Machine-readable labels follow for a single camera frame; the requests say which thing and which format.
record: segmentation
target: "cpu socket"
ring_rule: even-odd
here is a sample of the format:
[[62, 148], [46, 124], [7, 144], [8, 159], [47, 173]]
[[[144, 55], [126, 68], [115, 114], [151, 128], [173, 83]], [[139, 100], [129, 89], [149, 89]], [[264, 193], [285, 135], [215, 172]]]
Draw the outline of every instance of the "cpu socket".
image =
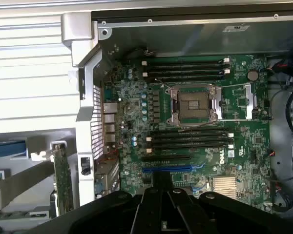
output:
[[213, 122], [218, 119], [219, 110], [221, 116], [218, 106], [221, 95], [213, 85], [176, 85], [166, 89], [166, 94], [171, 100], [171, 117], [166, 121], [170, 125], [199, 126]]

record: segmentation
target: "barcode label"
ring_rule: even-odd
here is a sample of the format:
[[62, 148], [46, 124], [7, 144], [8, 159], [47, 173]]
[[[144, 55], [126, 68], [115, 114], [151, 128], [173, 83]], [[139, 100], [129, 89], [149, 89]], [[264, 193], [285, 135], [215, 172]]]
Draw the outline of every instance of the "barcode label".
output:
[[234, 150], [228, 150], [228, 157], [234, 157]]

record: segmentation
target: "sticker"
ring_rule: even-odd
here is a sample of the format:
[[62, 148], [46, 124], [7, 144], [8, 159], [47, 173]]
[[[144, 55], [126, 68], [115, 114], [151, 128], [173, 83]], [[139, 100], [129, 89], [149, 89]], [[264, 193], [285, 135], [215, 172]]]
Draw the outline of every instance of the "sticker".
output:
[[228, 157], [234, 157], [234, 150], [228, 150]]
[[250, 25], [237, 25], [237, 26], [227, 26], [223, 32], [244, 32], [250, 27]]

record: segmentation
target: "chipset heatsink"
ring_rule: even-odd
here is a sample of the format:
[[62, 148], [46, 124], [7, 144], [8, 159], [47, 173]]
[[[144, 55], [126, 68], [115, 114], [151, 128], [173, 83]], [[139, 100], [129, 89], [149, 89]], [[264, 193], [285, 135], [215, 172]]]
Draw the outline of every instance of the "chipset heatsink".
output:
[[213, 191], [232, 199], [237, 199], [237, 184], [235, 175], [213, 177]]
[[171, 117], [176, 126], [200, 126], [218, 119], [216, 86], [209, 84], [176, 85], [166, 90], [171, 99]]

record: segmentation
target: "motherboard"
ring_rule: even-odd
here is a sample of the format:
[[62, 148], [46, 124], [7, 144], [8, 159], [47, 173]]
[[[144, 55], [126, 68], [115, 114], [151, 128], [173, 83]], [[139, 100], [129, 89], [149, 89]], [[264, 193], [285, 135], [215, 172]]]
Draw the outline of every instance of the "motherboard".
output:
[[270, 212], [269, 99], [263, 55], [128, 59], [104, 80], [105, 153], [121, 190], [169, 171], [195, 197], [215, 191]]

